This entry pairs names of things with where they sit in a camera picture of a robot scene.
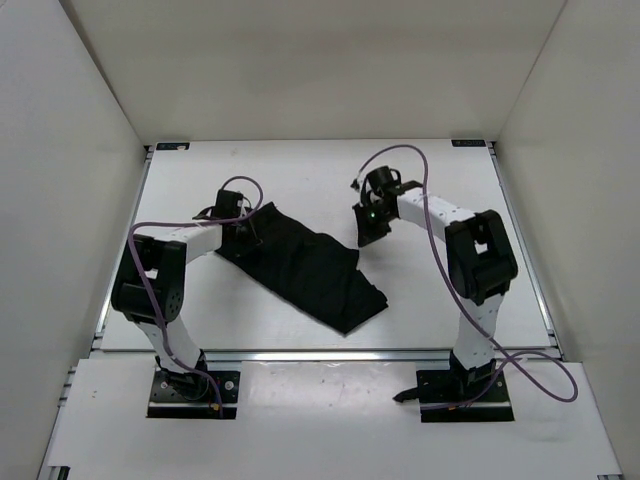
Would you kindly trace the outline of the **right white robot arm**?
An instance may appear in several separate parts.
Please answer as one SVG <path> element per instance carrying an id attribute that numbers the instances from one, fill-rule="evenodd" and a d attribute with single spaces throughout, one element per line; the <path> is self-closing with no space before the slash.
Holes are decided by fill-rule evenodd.
<path id="1" fill-rule="evenodd" d="M 444 243 L 445 285 L 461 304 L 448 387 L 460 400 L 473 399 L 495 371 L 492 340 L 498 311 L 518 275 L 500 214 L 458 207 L 415 180 L 404 182 L 400 172 L 388 166 L 356 178 L 351 188 L 359 193 L 353 210 L 360 247 L 384 238 L 393 220 L 414 224 Z"/>

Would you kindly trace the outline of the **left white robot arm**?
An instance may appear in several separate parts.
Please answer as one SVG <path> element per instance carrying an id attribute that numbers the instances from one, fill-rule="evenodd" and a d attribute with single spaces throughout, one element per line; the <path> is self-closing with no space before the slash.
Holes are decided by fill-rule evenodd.
<path id="1" fill-rule="evenodd" d="M 140 222 L 132 227 L 111 293 L 111 305 L 147 337 L 160 369 L 174 374 L 174 385 L 188 398 L 208 389 L 203 351 L 182 318 L 187 266 L 239 236 L 257 242 L 251 203 L 239 192 L 221 189 L 213 206 L 181 223 Z"/>

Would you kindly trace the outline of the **black pleated skirt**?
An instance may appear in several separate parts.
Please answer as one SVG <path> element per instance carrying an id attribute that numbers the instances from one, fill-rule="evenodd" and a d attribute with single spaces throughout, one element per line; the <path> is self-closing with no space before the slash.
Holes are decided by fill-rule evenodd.
<path id="1" fill-rule="evenodd" d="M 273 203 L 251 216 L 260 246 L 232 258 L 216 252 L 286 303 L 346 336 L 388 308 L 388 299 L 358 269 L 359 252 L 315 232 Z"/>

